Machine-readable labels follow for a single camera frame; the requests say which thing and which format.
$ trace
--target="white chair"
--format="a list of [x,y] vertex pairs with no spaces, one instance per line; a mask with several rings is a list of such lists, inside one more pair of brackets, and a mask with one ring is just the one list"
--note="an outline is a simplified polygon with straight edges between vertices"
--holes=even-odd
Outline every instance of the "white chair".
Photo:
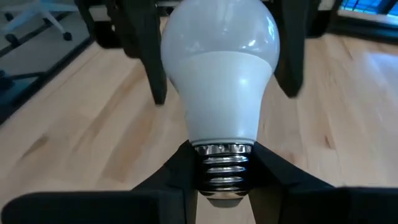
[[[77,12],[78,8],[74,5],[53,3],[53,0],[33,0],[23,5],[4,7],[0,11],[6,13],[6,19],[9,21],[2,28],[2,32],[9,42],[17,40],[10,32],[37,14],[41,14],[44,19],[48,19],[63,34],[65,40],[71,40],[71,33],[66,32],[50,12]],[[13,18],[12,12],[21,13]]]

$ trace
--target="metal screw threads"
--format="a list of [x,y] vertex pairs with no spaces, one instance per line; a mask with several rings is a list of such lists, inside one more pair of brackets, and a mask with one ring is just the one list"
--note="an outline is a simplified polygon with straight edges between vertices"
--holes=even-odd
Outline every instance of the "metal screw threads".
[[249,190],[248,164],[251,145],[197,146],[200,167],[198,190],[208,199],[243,198]]

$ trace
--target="wooden floor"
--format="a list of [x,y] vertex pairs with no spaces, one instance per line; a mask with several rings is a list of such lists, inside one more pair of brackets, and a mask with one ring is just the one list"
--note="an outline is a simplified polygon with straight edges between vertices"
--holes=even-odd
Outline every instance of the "wooden floor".
[[[308,40],[300,96],[273,78],[258,141],[335,185],[398,187],[398,47],[326,35]],[[187,138],[169,85],[156,107],[142,64],[93,44],[0,127],[0,205],[38,190],[131,189]],[[247,198],[197,223],[254,223]]]

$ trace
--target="led light bulb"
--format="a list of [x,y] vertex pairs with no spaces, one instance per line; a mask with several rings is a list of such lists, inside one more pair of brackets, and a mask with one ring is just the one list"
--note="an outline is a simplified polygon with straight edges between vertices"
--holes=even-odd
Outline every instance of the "led light bulb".
[[274,18],[260,0],[183,0],[165,26],[161,52],[203,159],[199,190],[241,198],[262,95],[279,59]]

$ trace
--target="black holder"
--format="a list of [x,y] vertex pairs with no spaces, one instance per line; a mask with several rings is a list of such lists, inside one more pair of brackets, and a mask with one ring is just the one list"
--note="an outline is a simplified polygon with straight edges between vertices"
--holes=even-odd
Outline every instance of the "black holder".
[[[27,194],[4,207],[2,223],[194,224],[197,159],[187,141],[131,191]],[[334,188],[259,143],[250,169],[256,175],[249,199],[257,224],[398,223],[398,189]]]
[[[123,48],[128,57],[142,60],[157,105],[164,104],[167,82],[160,60],[160,16],[172,8],[157,3],[168,0],[75,0],[88,30],[105,49]],[[280,59],[275,70],[278,84],[288,97],[296,97],[303,83],[304,41],[320,37],[342,0],[330,11],[318,11],[321,0],[264,2],[275,18],[280,37]],[[107,20],[95,21],[90,8],[106,7]]]

